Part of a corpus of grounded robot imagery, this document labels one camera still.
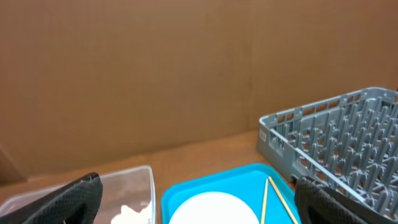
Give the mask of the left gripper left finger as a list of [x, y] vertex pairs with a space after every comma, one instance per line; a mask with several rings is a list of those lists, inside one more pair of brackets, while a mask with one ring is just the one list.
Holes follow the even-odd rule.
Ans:
[[91, 172], [1, 217], [1, 224], [92, 224], [103, 195], [99, 174]]

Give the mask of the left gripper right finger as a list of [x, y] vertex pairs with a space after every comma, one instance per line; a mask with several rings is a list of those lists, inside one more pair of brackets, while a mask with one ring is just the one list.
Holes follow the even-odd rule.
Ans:
[[394, 224], [309, 176], [295, 184], [295, 205], [303, 224]]

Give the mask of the white napkin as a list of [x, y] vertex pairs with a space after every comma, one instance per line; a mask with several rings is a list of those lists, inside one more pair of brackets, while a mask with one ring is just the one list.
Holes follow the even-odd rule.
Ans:
[[111, 224], [152, 224], [152, 202], [140, 212], [127, 205], [121, 206], [121, 213], [111, 219]]

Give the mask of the wooden chopstick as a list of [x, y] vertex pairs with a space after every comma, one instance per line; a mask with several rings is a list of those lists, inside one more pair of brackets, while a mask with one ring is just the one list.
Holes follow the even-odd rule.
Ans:
[[288, 206], [288, 204], [286, 203], [284, 197], [282, 196], [281, 192], [279, 191], [279, 189], [277, 188], [275, 182], [273, 181], [273, 179], [271, 177], [268, 178], [272, 188], [274, 189], [274, 191], [276, 192], [280, 202], [282, 203], [283, 207], [285, 208], [285, 211], [287, 212], [287, 214], [289, 215], [291, 221], [293, 224], [299, 224], [296, 217], [294, 216], [294, 214], [292, 213], [290, 207]]
[[263, 195], [263, 200], [262, 200], [262, 211], [261, 211], [260, 224], [265, 224], [265, 220], [266, 220], [268, 186], [269, 186], [269, 179], [266, 179], [266, 183], [264, 186], [264, 195]]

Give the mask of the large white plate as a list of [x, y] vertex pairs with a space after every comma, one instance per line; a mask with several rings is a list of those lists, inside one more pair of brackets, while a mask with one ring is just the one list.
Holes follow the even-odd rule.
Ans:
[[259, 219], [248, 204], [234, 195], [204, 192], [184, 201], [169, 224], [259, 224]]

